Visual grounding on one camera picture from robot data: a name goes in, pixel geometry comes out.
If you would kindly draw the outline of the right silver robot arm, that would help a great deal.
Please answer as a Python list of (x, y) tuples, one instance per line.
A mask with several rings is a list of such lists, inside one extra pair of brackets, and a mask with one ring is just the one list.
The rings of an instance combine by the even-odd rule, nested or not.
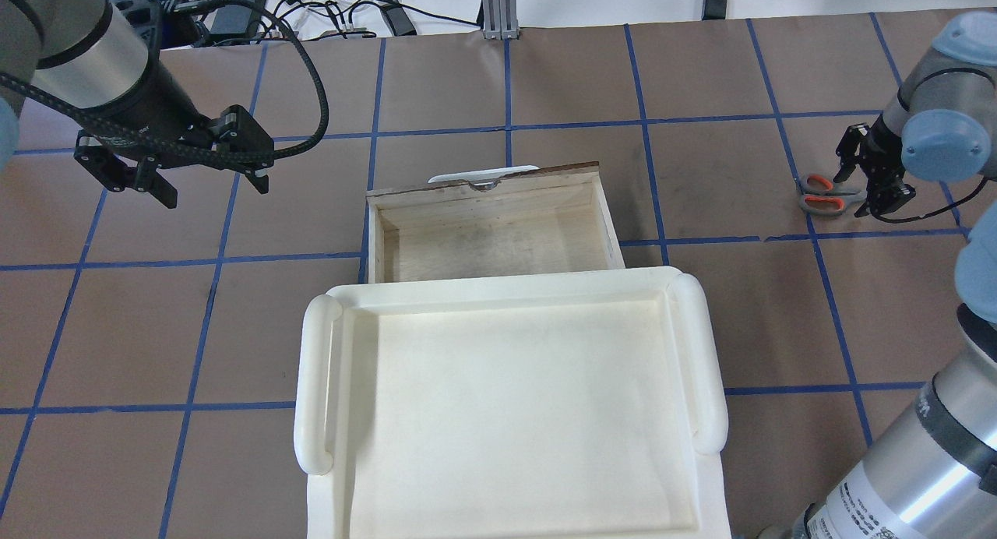
[[(859, 173), (856, 217), (884, 224), (902, 216), (909, 184), (976, 180), (970, 202), (995, 181), (995, 11), (955, 15), (934, 36), (872, 124), (845, 130), (838, 170), (819, 188)], [(825, 497), (790, 526), (762, 538), (993, 538), (995, 536), (995, 207), (965, 238), (954, 263), (958, 301), (918, 305), (926, 318), (952, 316), (936, 372)]]

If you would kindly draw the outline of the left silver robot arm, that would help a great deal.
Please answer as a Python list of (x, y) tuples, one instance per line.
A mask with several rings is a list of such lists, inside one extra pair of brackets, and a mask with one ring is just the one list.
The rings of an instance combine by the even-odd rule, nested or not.
[(64, 102), (79, 126), (74, 157), (107, 190), (174, 209), (163, 172), (209, 165), (270, 190), (274, 144), (245, 107), (199, 112), (160, 59), (170, 17), (156, 0), (2, 0), (2, 159), (19, 138), (27, 88)]

